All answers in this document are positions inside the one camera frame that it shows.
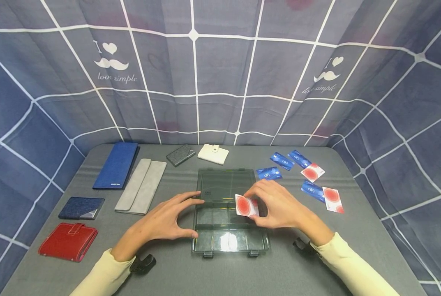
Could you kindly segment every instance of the red circle design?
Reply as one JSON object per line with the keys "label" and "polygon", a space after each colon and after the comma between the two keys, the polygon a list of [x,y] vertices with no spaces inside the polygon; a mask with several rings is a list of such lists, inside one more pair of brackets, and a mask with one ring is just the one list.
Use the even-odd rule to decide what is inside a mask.
{"label": "red circle design", "polygon": [[242,215],[249,214],[249,203],[245,197],[239,197],[237,200],[237,209]]}
{"label": "red circle design", "polygon": [[304,169],[303,173],[309,180],[315,181],[318,178],[317,172],[313,169]]}
{"label": "red circle design", "polygon": [[324,197],[333,203],[336,203],[339,201],[339,193],[333,189],[330,189],[330,188],[324,189]]}

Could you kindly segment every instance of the table surface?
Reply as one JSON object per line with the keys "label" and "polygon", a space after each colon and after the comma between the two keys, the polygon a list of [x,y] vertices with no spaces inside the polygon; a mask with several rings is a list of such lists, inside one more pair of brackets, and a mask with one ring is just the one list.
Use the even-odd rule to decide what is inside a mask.
{"label": "table surface", "polygon": [[[89,273],[102,252],[114,246],[139,215],[114,211],[121,190],[93,190],[92,185],[111,151],[112,144],[92,149],[68,186],[58,205],[3,290],[3,296],[69,295]],[[179,146],[140,145],[141,158],[167,162],[166,155]],[[345,214],[329,212],[300,188],[304,177],[300,167],[280,169],[285,186],[305,206],[337,231],[363,259],[376,269],[401,296],[425,295],[413,272],[389,237],[366,197],[355,183],[340,156],[327,147],[223,146],[230,150],[224,166],[193,156],[177,168],[169,162],[151,208],[177,193],[196,190],[199,168],[251,168],[274,166],[269,159],[298,149],[326,173],[316,181],[320,186],[339,190]],[[201,146],[193,146],[199,152]],[[40,256],[37,249],[62,222],[58,213],[71,196],[102,197],[105,203],[95,220],[83,220],[99,234],[80,263]],[[193,209],[179,218],[180,227],[193,226]],[[203,259],[191,253],[190,239],[150,242],[143,256],[151,253],[157,264],[147,275],[132,275],[116,295],[350,295],[342,281],[316,255],[300,252],[292,242],[298,231],[270,231],[270,250],[258,258],[245,253],[220,254]]]}

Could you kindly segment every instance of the white wallet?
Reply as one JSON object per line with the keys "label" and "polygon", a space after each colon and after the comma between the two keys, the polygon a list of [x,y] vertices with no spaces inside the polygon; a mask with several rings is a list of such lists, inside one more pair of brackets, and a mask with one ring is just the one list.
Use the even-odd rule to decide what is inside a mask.
{"label": "white wallet", "polygon": [[222,149],[219,145],[204,144],[197,157],[208,162],[224,165],[228,154],[229,151],[227,149]]}

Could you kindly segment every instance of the blue long wallet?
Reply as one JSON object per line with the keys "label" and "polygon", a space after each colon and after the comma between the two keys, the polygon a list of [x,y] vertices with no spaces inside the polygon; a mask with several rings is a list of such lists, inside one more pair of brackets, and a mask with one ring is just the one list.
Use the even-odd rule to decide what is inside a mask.
{"label": "blue long wallet", "polygon": [[138,143],[116,143],[92,188],[122,189],[127,181],[137,146]]}

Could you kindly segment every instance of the hand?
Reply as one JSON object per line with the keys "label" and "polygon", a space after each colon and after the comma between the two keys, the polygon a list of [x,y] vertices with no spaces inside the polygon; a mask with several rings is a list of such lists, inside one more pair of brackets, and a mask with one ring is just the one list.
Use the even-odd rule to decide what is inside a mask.
{"label": "hand", "polygon": [[200,193],[200,191],[181,193],[152,209],[145,217],[133,224],[112,249],[111,254],[115,260],[118,262],[131,260],[138,249],[151,240],[197,238],[197,232],[180,228],[177,220],[184,209],[204,203],[202,199],[191,198]]}
{"label": "hand", "polygon": [[260,197],[268,209],[266,217],[250,216],[259,227],[295,227],[304,232],[316,246],[324,245],[332,239],[333,232],[329,227],[276,181],[261,180],[244,194],[248,198],[254,195]]}

